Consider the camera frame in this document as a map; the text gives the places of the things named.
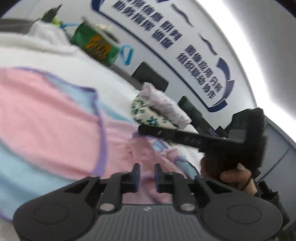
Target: metal screw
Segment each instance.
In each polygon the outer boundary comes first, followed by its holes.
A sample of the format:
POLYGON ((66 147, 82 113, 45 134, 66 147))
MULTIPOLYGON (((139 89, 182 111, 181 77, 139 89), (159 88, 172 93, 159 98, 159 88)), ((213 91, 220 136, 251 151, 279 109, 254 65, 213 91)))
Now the metal screw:
POLYGON ((181 205, 181 209, 184 211, 192 211, 195 209, 195 206, 191 203, 184 203, 181 205))
POLYGON ((103 211, 112 211, 114 209, 114 205, 111 203, 103 203, 100 206, 100 209, 103 211))

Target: green bag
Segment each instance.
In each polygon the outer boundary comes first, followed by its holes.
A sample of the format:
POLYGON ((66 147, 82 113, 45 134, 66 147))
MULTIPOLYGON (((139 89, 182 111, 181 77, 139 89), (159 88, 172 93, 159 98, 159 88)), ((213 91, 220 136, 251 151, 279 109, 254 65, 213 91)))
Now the green bag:
POLYGON ((113 33, 96 27, 86 19, 76 29, 71 43, 107 66, 114 63, 121 49, 120 41, 113 33))

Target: ribbed gray surface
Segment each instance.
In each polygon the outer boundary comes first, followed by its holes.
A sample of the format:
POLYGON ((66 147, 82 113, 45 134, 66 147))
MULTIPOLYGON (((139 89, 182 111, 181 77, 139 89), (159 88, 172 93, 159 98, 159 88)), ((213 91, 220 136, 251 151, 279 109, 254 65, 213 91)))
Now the ribbed gray surface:
POLYGON ((180 214, 171 205, 124 205, 102 215, 78 241, 214 241, 196 217, 180 214))

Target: human hand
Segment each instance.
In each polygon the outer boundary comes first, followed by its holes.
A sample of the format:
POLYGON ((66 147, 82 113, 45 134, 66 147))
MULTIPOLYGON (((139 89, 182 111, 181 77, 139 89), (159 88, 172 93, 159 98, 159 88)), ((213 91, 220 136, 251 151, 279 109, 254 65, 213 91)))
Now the human hand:
MULTIPOLYGON (((203 157, 201 164, 201 175, 211 177, 206 170, 207 157, 203 157)), ((220 180, 226 183, 237 183, 236 188, 244 193, 254 195, 257 193, 257 188, 254 180, 251 178, 252 174, 250 170, 246 169, 242 164, 238 164, 237 168, 222 172, 220 174, 220 180)))

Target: light strip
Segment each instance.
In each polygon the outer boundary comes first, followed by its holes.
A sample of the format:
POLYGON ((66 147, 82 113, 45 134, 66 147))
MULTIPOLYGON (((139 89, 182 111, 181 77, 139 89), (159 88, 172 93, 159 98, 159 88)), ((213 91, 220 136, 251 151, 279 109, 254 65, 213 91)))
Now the light strip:
POLYGON ((217 23, 239 58, 258 107, 265 115, 296 142, 296 121, 269 97, 265 80, 250 45, 228 8, 221 0, 196 0, 217 23))

